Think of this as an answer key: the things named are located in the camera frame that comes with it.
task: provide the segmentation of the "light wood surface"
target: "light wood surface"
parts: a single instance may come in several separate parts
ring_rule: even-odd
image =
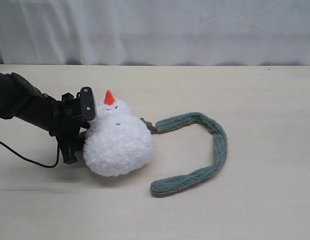
[[[154,198],[153,180],[213,161],[197,125],[155,135],[156,156],[106,178],[81,161],[44,169],[0,146],[0,240],[310,240],[310,67],[0,65],[56,99],[82,86],[108,89],[134,114],[158,120],[199,111],[229,138],[221,172],[188,191]],[[19,119],[0,140],[41,163],[56,142]]]

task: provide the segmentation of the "white backdrop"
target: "white backdrop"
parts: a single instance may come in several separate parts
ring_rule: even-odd
[[[310,0],[0,0],[6,64],[310,65]]]

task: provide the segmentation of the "white fluffy snowman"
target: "white fluffy snowman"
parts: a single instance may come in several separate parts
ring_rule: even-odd
[[[94,173],[116,177],[152,160],[152,135],[146,124],[131,114],[124,101],[115,99],[111,91],[107,91],[104,101],[96,104],[96,111],[83,148],[86,165]]]

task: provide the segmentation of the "black cable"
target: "black cable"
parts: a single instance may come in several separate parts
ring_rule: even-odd
[[[43,168],[51,169],[51,168],[54,168],[54,167],[56,167],[58,165],[58,161],[59,161],[59,145],[57,145],[57,156],[56,156],[56,162],[55,162],[54,165],[44,165],[44,164],[41,164],[39,162],[36,162],[36,161],[30,160],[28,158],[25,158],[25,157],[23,157],[22,155],[20,155],[19,153],[17,153],[16,151],[14,151],[13,149],[11,149],[9,146],[7,146],[6,144],[4,144],[1,141],[0,141],[0,145],[2,145],[3,147],[7,148],[8,150],[10,150],[13,154],[17,155],[21,159],[23,159],[23,160],[25,160],[25,161],[27,161],[29,163],[41,166]]]

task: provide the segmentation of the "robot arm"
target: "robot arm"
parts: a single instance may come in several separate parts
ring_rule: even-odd
[[[55,100],[35,88],[22,76],[0,73],[0,118],[19,118],[56,137],[64,163],[77,162],[75,151],[82,150],[80,128],[88,129],[96,115],[92,89],[83,87],[74,97],[66,93]]]

